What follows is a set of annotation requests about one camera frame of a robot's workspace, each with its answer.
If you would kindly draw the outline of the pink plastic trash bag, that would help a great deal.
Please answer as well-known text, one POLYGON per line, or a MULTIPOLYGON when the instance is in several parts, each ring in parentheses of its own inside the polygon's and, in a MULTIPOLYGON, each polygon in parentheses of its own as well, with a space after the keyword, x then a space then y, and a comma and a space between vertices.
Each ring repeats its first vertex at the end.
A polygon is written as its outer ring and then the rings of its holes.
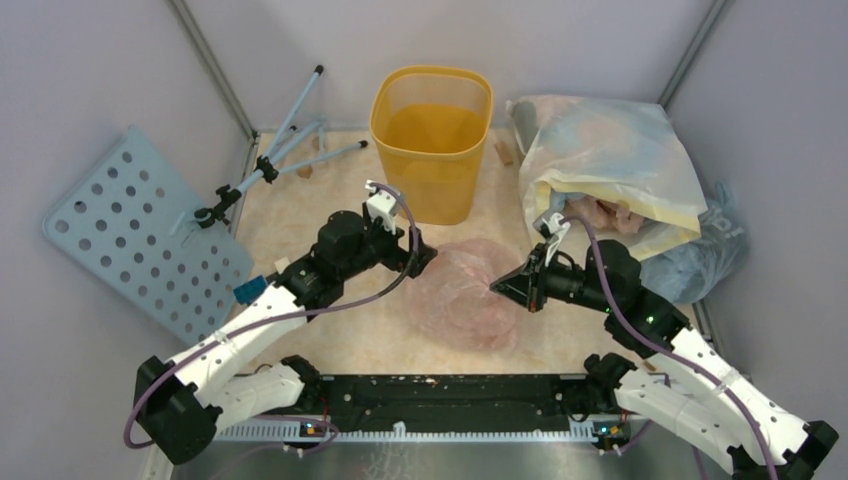
POLYGON ((490 285, 519 265, 515 252, 485 238, 445 243, 437 250, 402 288, 411 325, 452 348, 514 348, 525 311, 490 285))

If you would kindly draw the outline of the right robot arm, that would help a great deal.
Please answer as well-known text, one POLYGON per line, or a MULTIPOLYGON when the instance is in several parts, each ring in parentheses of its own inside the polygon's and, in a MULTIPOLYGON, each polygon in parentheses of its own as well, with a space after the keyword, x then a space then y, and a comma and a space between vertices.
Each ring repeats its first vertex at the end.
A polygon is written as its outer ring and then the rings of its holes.
POLYGON ((614 240, 590 246, 585 267, 538 244, 526 262, 490 285, 530 312, 549 300, 606 313, 605 330, 679 382, 674 391, 615 353, 584 367, 589 404, 641 415, 710 457, 735 479, 810 479, 839 439, 761 393, 726 362, 673 304, 644 287, 641 265, 614 240))

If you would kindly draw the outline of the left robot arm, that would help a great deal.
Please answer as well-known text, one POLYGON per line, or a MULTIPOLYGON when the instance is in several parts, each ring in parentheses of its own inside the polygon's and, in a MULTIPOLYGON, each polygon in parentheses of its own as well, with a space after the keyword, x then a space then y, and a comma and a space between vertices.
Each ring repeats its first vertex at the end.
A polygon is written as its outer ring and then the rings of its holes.
POLYGON ((281 360, 264 373, 244 375, 242 368, 315 317, 344 310, 339 300, 348 280, 378 265, 397 273, 380 292, 347 305, 364 306, 419 276, 437 255, 417 226, 390 230, 367 213, 333 213, 310 250, 271 275, 266 289, 235 319, 166 361, 152 356, 139 366, 123 431, 126 447, 145 446, 131 438, 139 425, 148 445, 181 465, 235 423, 275 408, 314 410, 321 388, 303 358, 281 360))

